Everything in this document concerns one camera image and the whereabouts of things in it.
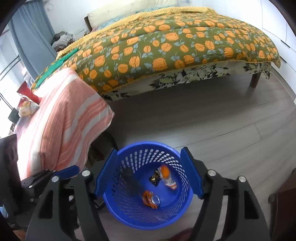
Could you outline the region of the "grey blue curtain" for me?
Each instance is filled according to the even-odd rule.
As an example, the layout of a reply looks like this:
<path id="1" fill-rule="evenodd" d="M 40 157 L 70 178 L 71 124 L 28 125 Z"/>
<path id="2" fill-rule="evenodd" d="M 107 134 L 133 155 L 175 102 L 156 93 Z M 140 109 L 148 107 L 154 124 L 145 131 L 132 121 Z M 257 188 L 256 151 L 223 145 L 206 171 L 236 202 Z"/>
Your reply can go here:
<path id="1" fill-rule="evenodd" d="M 55 36 L 43 1 L 27 1 L 8 23 L 18 54 L 33 79 L 36 79 L 57 56 L 51 46 Z"/>

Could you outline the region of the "pink white striped blanket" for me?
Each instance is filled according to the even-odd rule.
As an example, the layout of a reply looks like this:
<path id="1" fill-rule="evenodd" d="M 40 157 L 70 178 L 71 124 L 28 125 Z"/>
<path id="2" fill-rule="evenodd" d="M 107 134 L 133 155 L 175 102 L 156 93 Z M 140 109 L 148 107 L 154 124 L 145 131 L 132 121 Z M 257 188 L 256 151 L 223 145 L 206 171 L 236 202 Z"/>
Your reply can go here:
<path id="1" fill-rule="evenodd" d="M 109 104 L 77 73 L 66 68 L 35 92 L 42 101 L 31 116 L 16 125 L 18 173 L 28 178 L 42 170 L 82 170 L 91 143 L 111 124 Z"/>

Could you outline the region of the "pile of clothes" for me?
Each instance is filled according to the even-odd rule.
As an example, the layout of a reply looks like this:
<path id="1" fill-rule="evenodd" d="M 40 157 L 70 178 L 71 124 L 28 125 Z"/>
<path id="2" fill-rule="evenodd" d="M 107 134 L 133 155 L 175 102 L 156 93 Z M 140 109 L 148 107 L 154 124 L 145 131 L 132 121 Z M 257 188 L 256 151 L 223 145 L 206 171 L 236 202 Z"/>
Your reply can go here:
<path id="1" fill-rule="evenodd" d="M 74 41 L 75 40 L 72 34 L 61 31 L 53 37 L 53 39 L 51 40 L 51 46 L 56 52 L 59 52 L 65 49 L 70 44 L 74 43 Z"/>

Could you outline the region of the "green folded cloth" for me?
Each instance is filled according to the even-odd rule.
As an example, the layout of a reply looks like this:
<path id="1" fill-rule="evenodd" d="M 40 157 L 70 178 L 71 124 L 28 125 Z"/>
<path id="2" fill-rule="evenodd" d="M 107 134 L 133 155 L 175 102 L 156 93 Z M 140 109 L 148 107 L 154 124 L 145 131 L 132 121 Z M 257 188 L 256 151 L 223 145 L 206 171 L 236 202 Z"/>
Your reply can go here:
<path id="1" fill-rule="evenodd" d="M 31 86 L 31 90 L 38 89 L 41 84 L 50 77 L 56 70 L 58 70 L 66 60 L 68 60 L 72 55 L 77 53 L 79 48 L 75 48 L 74 50 L 70 51 L 63 57 L 59 58 L 58 60 L 54 61 L 50 66 L 48 66 L 41 75 L 34 81 Z"/>

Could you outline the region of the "red snack wrapper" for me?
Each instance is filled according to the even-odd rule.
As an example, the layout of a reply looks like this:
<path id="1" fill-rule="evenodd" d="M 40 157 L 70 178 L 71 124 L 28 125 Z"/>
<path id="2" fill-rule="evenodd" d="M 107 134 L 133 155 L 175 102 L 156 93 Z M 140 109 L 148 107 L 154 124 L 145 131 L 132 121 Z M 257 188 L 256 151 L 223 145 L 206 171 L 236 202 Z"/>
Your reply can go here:
<path id="1" fill-rule="evenodd" d="M 20 85 L 16 92 L 28 97 L 31 101 L 35 102 L 36 104 L 40 104 L 40 102 L 42 101 L 41 97 L 36 96 L 32 92 L 32 90 L 29 89 L 27 82 L 25 81 Z"/>

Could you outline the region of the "blue plastic basket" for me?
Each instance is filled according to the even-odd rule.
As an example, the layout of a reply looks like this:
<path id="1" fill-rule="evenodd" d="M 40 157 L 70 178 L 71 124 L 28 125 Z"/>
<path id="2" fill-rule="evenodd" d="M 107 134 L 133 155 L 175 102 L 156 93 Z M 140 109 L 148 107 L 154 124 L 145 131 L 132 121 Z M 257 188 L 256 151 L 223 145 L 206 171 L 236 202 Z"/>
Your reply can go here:
<path id="1" fill-rule="evenodd" d="M 139 230 L 156 230 L 171 225 L 187 211 L 193 191 L 177 150 L 163 143 L 145 141 L 120 149 L 117 156 L 114 177 L 103 195 L 115 218 Z M 176 190 L 171 190 L 162 180 L 157 187 L 149 181 L 162 164 L 170 169 Z M 142 194 L 146 190 L 159 197 L 158 209 L 144 205 Z"/>

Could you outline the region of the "wooden bed leg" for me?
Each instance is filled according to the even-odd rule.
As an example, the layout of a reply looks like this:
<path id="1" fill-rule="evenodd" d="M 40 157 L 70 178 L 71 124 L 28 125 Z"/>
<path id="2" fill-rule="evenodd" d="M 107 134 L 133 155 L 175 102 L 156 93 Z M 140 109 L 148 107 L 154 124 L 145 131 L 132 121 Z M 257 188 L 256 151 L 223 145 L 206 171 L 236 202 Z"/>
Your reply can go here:
<path id="1" fill-rule="evenodd" d="M 250 86 L 251 88 L 256 88 L 256 87 L 257 87 L 257 84 L 258 84 L 258 82 L 259 82 L 260 76 L 261 76 L 261 72 L 254 73 L 254 74 L 252 75 L 251 82 L 250 82 L 250 84 L 249 84 L 249 86 Z"/>

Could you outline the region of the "orange floral olive quilt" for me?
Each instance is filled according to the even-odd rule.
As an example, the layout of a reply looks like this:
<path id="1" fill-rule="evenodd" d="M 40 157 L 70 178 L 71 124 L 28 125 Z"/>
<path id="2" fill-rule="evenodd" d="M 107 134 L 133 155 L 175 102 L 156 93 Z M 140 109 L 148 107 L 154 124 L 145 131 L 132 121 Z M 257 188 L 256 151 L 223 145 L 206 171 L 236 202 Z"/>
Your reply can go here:
<path id="1" fill-rule="evenodd" d="M 70 44 L 56 60 L 75 48 L 78 52 L 53 74 L 71 68 L 100 94 L 143 77 L 213 62 L 280 66 L 278 49 L 262 30 L 207 7 L 127 16 Z"/>

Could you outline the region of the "gold black snack bag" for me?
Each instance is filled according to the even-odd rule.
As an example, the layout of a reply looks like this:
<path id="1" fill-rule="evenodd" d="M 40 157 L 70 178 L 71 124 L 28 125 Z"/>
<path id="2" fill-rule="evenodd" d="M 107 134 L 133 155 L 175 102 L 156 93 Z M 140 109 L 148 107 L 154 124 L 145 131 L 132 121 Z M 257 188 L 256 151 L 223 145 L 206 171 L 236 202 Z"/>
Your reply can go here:
<path id="1" fill-rule="evenodd" d="M 158 186 L 159 182 L 162 180 L 161 173 L 158 169 L 156 169 L 151 177 L 149 177 L 149 181 L 155 187 Z"/>

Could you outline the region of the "black white floral bedsheet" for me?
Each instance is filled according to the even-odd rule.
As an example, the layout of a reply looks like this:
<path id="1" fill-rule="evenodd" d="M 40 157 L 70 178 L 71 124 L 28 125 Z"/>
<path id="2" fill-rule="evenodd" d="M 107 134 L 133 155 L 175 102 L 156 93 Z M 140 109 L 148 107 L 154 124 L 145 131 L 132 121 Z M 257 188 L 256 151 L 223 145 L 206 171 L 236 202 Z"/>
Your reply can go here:
<path id="1" fill-rule="evenodd" d="M 106 101 L 112 102 L 142 93 L 170 88 L 179 84 L 188 84 L 200 80 L 208 80 L 217 77 L 235 74 L 260 74 L 264 73 L 266 79 L 270 78 L 271 63 L 249 63 L 245 61 L 222 61 L 209 64 L 191 66 L 188 68 L 159 73 L 144 77 L 101 94 Z"/>

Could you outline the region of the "orange white snack wrapper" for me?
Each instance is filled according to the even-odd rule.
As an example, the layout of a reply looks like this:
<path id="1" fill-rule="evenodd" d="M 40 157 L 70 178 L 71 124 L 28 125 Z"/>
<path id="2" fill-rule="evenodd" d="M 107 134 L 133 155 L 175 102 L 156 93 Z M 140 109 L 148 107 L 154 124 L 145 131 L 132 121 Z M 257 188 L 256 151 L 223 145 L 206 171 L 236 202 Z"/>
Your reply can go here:
<path id="1" fill-rule="evenodd" d="M 177 189 L 177 183 L 172 179 L 171 177 L 171 171 L 170 169 L 162 164 L 159 168 L 159 175 L 164 182 L 164 184 L 169 187 L 171 190 L 176 190 Z"/>

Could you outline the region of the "white wardrobe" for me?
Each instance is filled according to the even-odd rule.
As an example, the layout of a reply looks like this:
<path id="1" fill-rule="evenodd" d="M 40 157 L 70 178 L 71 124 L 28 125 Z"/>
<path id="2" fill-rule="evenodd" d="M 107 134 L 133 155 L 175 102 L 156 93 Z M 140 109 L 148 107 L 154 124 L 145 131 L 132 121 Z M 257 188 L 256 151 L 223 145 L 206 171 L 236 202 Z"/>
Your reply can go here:
<path id="1" fill-rule="evenodd" d="M 295 35 L 280 11 L 270 1 L 203 1 L 217 13 L 249 23 L 267 34 L 276 44 L 283 73 L 295 73 Z"/>

